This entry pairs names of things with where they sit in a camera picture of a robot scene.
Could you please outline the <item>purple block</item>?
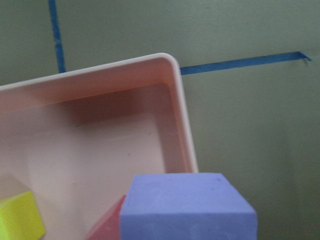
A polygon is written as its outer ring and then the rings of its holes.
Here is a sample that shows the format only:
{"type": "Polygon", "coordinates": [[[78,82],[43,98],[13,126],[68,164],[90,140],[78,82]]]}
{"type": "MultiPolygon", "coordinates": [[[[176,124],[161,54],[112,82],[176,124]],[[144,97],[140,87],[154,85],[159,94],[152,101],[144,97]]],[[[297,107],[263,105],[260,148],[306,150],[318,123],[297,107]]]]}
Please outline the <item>purple block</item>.
{"type": "Polygon", "coordinates": [[[255,240],[255,209],[220,173],[140,174],[120,211],[123,240],[255,240]]]}

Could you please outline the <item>red block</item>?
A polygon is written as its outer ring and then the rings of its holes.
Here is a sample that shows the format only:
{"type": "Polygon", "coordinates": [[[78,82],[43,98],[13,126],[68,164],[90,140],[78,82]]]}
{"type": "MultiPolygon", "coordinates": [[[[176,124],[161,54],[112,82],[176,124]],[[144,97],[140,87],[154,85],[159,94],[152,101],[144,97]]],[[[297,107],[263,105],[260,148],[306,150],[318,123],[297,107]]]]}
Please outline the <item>red block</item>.
{"type": "Polygon", "coordinates": [[[123,195],[94,224],[86,235],[86,240],[120,240],[120,211],[126,195],[123,195]]]}

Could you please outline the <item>yellow block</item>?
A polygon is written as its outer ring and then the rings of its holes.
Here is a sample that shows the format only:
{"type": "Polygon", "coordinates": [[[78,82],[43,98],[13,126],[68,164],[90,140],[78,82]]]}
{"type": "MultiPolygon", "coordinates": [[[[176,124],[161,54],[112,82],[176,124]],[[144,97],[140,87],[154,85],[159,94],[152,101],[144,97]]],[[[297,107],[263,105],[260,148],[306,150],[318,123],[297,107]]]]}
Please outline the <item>yellow block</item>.
{"type": "Polygon", "coordinates": [[[0,200],[0,238],[2,240],[39,240],[46,228],[32,191],[0,200]]]}

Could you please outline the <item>pink bin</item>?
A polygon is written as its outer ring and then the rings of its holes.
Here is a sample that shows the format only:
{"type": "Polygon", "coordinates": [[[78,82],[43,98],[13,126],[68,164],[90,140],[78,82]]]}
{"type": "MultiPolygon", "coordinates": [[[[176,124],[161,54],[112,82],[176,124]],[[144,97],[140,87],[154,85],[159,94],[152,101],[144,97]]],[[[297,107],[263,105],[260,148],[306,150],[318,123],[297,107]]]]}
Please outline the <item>pink bin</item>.
{"type": "Polygon", "coordinates": [[[197,171],[167,53],[0,88],[0,175],[32,190],[46,240],[83,240],[134,175],[197,171]]]}

